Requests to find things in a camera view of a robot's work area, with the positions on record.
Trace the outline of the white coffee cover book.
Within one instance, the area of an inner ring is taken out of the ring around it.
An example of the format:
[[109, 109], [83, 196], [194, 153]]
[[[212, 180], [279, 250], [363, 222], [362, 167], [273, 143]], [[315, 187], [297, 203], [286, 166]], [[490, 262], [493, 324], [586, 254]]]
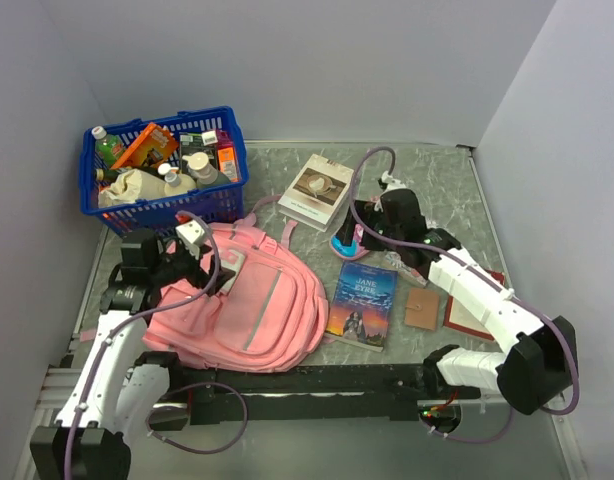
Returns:
[[278, 200], [279, 211], [326, 231], [344, 203], [354, 170], [313, 154]]

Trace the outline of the grey pump bottle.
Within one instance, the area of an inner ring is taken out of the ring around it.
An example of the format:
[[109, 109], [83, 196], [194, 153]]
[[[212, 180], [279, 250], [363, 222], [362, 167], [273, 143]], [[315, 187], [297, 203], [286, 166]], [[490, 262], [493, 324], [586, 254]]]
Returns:
[[223, 172], [212, 165], [210, 157], [204, 152], [183, 155], [182, 160], [188, 174], [195, 180], [198, 190], [231, 183], [231, 180]]

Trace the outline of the beige cloth bag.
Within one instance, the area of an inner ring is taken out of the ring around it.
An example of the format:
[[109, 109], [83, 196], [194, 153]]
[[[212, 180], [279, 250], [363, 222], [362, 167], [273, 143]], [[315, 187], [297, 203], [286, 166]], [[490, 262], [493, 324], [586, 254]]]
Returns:
[[98, 207], [111, 208], [133, 204], [139, 200], [153, 201], [164, 197], [165, 182], [142, 170], [121, 173], [108, 187], [98, 194]]

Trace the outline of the pink blue pencil case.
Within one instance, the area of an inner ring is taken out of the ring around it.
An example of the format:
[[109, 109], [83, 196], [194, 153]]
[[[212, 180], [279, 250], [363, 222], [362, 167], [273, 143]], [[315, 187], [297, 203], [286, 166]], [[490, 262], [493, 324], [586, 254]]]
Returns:
[[369, 253], [369, 251], [361, 245], [363, 234], [363, 228], [356, 225], [354, 227], [352, 242], [349, 246], [343, 245], [336, 236], [332, 236], [330, 239], [330, 248], [336, 256], [344, 261], [360, 260]]

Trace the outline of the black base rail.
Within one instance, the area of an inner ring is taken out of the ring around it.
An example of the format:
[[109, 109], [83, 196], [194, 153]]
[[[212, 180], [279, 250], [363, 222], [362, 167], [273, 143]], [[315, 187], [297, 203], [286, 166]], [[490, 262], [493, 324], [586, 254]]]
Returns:
[[167, 399], [186, 407], [192, 425], [250, 421], [379, 418], [416, 421], [418, 407], [481, 396], [475, 387], [451, 387], [423, 364], [298, 366], [282, 373], [243, 373], [184, 367], [173, 352], [145, 352], [137, 366], [171, 374]]

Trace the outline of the black packaged box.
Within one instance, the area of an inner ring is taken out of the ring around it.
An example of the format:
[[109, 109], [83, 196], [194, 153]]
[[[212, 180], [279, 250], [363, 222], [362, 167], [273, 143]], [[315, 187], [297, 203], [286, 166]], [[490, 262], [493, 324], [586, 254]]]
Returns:
[[188, 171], [188, 164], [184, 157], [198, 152], [205, 153], [209, 158], [210, 164], [213, 167], [217, 167], [218, 140], [218, 133], [215, 130], [202, 133], [181, 132], [179, 135], [179, 156], [182, 170], [184, 172]]

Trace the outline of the red framed card book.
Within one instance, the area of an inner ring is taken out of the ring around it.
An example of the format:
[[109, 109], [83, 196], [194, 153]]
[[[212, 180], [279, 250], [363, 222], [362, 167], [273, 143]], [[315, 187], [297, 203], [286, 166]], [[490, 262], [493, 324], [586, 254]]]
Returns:
[[447, 298], [443, 326], [481, 340], [494, 342], [494, 337], [488, 330], [452, 296]]

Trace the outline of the green drink bottle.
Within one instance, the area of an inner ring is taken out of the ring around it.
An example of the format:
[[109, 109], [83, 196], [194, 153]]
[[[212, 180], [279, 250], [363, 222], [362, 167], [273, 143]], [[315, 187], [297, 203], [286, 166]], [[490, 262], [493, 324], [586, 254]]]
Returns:
[[107, 132], [103, 126], [96, 126], [91, 130], [95, 140], [95, 151], [108, 168], [112, 168], [125, 153], [125, 146], [121, 138]]

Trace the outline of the cream lotion bottle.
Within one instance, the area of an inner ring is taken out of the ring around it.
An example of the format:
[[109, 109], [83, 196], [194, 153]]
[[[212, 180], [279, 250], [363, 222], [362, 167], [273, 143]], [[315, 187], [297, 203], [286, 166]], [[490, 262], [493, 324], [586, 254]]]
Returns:
[[180, 173], [169, 163], [160, 164], [157, 171], [165, 182], [163, 187], [165, 197], [183, 195], [197, 188], [196, 182], [191, 176]]

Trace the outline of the blue Jane Eyre book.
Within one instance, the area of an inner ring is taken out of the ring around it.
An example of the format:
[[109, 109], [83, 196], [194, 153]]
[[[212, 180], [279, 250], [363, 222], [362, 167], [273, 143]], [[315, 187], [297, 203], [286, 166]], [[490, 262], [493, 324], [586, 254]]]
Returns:
[[325, 335], [371, 351], [382, 352], [394, 303], [397, 273], [345, 262], [330, 302]]

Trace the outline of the orange snack box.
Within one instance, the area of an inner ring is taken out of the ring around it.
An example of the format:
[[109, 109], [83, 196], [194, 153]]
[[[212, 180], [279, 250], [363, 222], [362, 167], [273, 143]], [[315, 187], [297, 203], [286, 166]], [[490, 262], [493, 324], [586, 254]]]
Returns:
[[150, 122], [111, 166], [111, 169], [157, 168], [178, 150], [178, 145], [178, 141], [169, 130]]

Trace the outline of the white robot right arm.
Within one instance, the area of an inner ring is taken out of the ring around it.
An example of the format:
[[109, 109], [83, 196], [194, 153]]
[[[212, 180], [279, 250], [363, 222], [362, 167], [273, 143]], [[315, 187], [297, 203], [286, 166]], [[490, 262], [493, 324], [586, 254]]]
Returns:
[[356, 229], [363, 231], [364, 248], [397, 253], [462, 304], [498, 346], [478, 352], [447, 345], [429, 354], [423, 384], [431, 396], [445, 398], [457, 387], [489, 390], [530, 415], [570, 389], [570, 403], [559, 412], [574, 411], [580, 400], [576, 333], [566, 318], [549, 319], [523, 303], [452, 234], [429, 227], [416, 194], [406, 187], [385, 190], [375, 202], [351, 200], [336, 237], [349, 245]]

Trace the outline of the pink student backpack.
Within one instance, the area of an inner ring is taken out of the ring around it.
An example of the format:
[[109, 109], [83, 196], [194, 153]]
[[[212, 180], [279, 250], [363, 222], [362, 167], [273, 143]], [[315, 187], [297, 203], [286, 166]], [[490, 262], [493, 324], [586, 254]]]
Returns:
[[149, 349], [175, 352], [195, 369], [253, 373], [285, 372], [316, 349], [329, 304], [320, 279], [289, 249], [297, 223], [287, 221], [281, 240], [255, 223], [249, 214], [211, 224], [221, 265], [235, 276], [212, 296], [198, 297], [187, 280], [163, 287], [165, 309], [143, 336]]

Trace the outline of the floral pink notebook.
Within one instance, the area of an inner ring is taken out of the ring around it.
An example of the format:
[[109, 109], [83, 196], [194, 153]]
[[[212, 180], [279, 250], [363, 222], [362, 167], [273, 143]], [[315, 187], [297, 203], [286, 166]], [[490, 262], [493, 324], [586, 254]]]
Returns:
[[407, 266], [396, 252], [386, 252], [381, 265], [386, 269], [394, 270], [399, 277], [414, 286], [421, 288], [427, 286], [427, 280], [417, 270]]

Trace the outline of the pink carton box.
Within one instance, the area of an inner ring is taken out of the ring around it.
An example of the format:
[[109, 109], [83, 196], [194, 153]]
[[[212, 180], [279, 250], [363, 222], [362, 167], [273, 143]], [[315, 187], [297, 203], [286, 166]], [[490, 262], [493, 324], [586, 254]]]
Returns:
[[218, 166], [223, 174], [225, 174], [231, 182], [235, 183], [240, 180], [238, 161], [236, 150], [229, 134], [224, 130], [217, 130], [218, 143], [216, 146], [216, 155]]

